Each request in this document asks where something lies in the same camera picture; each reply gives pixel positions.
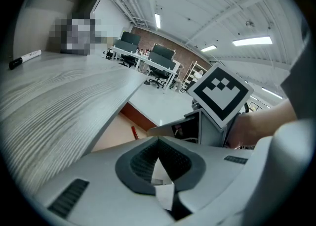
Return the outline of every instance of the brick wall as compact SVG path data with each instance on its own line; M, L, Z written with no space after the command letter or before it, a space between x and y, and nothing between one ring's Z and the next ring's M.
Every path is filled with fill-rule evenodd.
M157 34L148 32L146 30L133 27L131 33L137 34L141 37L139 42L139 49L149 49L152 50L155 43L160 44L169 49L175 49L176 54L174 55L174 60L183 64L184 69L182 74L180 74L180 79L182 79L188 70L190 64L194 61L197 61L199 65L201 65L204 69L208 70L211 68L210 63L204 61L202 58L198 57L196 54L193 54L191 51L181 47L180 45L161 37Z

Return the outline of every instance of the desk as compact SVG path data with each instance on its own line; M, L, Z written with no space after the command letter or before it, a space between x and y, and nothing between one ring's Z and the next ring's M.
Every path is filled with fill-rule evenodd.
M135 53L130 53L130 52L127 52L127 51L125 51L125 50L123 50L123 49L120 49L120 48L117 48L117 47L114 47L114 46L111 47L111 49L112 49L114 52L118 52L118 53L120 53L120 54L125 54L125 55L130 55L130 56L133 56L133 57L137 58L138 61L137 61L137 64L136 64L136 70L137 70L138 67L139 67L140 61L144 61L144 62L147 63L149 66L152 66L152 67L157 68L157 69L159 69L159 70L164 70L164 71L169 72L169 73L171 74L171 76L169 76L169 78L168 78L168 80L167 80L167 83L165 83L165 85L163 86L163 89L164 89L164 90L165 90L166 88L169 88L171 82L173 81L175 75L177 74L176 71L174 71L174 70L167 69L166 67L163 67L163 66L161 66L161 65L159 65L159 64L157 64L157 63L155 63L155 62L152 62L152 61L148 60L148 59L147 59L148 57L145 56L145 55L143 55L143 54L142 54L142 55L138 55L138 54L135 54Z
M43 52L0 66L2 153L30 195L89 153L146 76L99 56Z

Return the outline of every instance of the ceiling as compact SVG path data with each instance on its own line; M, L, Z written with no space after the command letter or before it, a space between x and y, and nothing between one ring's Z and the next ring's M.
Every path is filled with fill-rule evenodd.
M302 15L292 0L113 0L132 24L153 30L208 61L220 61L249 81L270 106L285 97L281 82L303 48ZM154 14L160 15L161 29ZM254 27L248 28L246 21ZM232 41L270 36L272 45L236 47ZM211 45L217 49L200 50Z

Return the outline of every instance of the black marker pen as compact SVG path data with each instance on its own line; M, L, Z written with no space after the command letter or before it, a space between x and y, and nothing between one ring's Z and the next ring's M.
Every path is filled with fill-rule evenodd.
M10 70L13 70L15 67L19 66L23 62L31 60L32 58L37 57L39 55L41 55L41 50L36 50L36 51L34 51L32 53L23 55L23 56L15 59L15 60L9 62L9 68L10 68Z

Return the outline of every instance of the fluorescent light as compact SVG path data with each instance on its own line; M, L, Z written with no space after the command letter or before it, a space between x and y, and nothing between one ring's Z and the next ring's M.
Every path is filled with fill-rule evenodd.
M155 14L155 18L156 18L156 25L158 28L160 28L160 15Z
M278 97L278 98L280 98L280 99L283 99L281 96L279 96L279 95L273 93L272 91L269 91L269 90L267 90L267 89L265 89L265 88L263 88L263 87L262 87L262 90L264 90L264 91L266 91L266 92L268 92L268 93L270 93L270 94L272 94L272 95L274 95L274 96L276 96L276 97Z
M212 49L216 49L217 47L212 45L212 46L209 46L209 47L206 47L206 48L203 48L201 49L202 52L206 52L206 51L209 51L209 50L212 50Z
M235 46L244 46L244 45L257 45L257 44L272 44L270 37L259 37L251 38L239 41L233 41Z

